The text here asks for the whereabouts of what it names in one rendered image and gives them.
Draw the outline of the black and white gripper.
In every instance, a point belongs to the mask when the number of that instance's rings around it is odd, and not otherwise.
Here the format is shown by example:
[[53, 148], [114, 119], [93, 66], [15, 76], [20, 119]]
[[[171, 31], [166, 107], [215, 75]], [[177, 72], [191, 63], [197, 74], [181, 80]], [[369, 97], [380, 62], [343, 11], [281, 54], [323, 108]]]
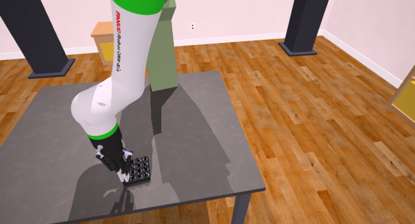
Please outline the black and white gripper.
[[[115, 146], [106, 151], [97, 152], [96, 158], [98, 158], [110, 171], [117, 172], [121, 182], [125, 181], [128, 182], [129, 180], [129, 170], [131, 167], [131, 156], [133, 151], [127, 152], [125, 148], [123, 148], [122, 141]], [[123, 156], [126, 156], [126, 163], [124, 161]], [[108, 156], [108, 157], [106, 157]]]

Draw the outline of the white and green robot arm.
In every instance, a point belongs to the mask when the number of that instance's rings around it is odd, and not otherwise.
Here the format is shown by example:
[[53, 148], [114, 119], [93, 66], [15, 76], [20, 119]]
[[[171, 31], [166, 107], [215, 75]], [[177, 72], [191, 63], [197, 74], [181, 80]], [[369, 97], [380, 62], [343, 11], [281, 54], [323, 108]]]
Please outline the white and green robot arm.
[[115, 115], [144, 92], [150, 44], [167, 0], [111, 0], [114, 60], [111, 77], [73, 99], [71, 112], [97, 152], [117, 146]]

